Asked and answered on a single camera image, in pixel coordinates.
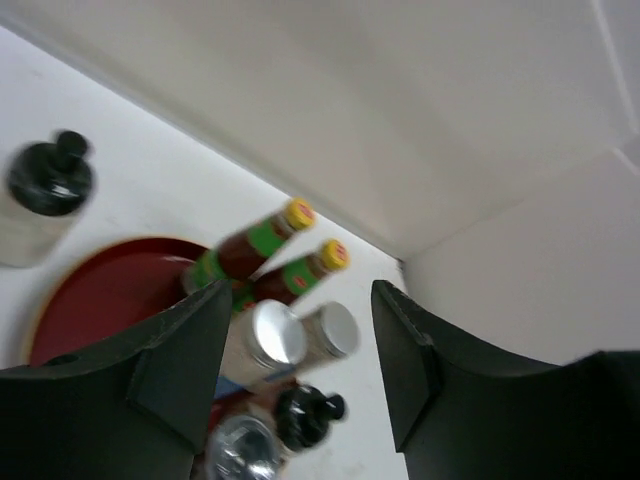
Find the black cap spice jar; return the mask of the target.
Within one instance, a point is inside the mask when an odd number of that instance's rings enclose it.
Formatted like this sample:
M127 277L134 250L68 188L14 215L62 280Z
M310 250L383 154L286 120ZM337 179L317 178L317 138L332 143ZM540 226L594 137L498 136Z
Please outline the black cap spice jar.
M330 436L334 424L348 414L344 397L325 394L309 384L285 384L267 408L279 441L281 460L286 462L313 450Z

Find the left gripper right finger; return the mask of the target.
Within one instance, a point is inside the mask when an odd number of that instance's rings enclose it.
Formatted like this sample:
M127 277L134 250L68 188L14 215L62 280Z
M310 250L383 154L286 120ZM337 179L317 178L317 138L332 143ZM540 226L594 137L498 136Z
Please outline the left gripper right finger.
M566 365L508 352L371 288L396 450L413 479L635 479L639 355Z

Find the sauce bottle yellow cap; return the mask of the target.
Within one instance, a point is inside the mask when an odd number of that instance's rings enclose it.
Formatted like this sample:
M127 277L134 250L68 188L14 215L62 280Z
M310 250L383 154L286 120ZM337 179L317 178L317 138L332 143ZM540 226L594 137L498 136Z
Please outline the sauce bottle yellow cap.
M290 260L253 281L234 301L233 312L243 312L264 300L290 306L349 264L346 246L337 239L329 239L318 250Z
M206 250L182 274L186 294L218 280L244 282L299 233L315 224L315 211L300 197Z

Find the blue label peppercorn jar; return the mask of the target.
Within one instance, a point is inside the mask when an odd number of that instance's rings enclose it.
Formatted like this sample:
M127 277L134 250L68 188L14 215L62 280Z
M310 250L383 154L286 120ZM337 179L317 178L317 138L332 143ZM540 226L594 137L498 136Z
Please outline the blue label peppercorn jar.
M305 358L307 333L283 303L261 301L229 325L215 397L258 391L289 376Z

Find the red round tray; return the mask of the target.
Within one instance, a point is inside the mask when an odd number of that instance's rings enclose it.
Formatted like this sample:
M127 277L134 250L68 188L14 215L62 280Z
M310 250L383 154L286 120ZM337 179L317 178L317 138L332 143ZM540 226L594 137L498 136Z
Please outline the red round tray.
M108 247L76 267L38 316L29 363L48 361L116 335L186 299L180 276L199 255L163 238Z

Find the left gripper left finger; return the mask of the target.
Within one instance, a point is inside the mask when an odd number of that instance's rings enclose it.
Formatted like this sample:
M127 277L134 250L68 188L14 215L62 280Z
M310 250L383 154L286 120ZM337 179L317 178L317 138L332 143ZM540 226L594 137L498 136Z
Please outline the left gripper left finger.
M1 373L5 479L186 479L205 443L231 288L41 366Z

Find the black pump jar white powder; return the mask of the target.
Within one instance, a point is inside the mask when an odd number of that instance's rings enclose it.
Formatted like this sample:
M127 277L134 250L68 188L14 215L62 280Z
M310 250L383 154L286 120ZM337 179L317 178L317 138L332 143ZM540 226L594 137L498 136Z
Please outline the black pump jar white powder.
M92 199L92 145L61 130L18 150L1 178L1 263L27 268L44 260Z

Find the blue label jar silver lid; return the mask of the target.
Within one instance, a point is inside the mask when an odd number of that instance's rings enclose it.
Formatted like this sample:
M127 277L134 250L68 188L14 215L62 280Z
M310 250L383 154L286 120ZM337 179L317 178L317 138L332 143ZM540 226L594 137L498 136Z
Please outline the blue label jar silver lid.
M302 374L352 356L360 346L360 329L342 304L328 302L299 318L307 338L307 352L296 365Z

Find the chrome top grinder jar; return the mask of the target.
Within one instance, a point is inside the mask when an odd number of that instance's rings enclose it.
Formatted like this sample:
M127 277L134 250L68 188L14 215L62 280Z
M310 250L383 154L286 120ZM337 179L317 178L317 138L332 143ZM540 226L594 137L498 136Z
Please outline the chrome top grinder jar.
M209 435L203 470L207 479L278 478L280 448L276 435L258 417L225 418Z

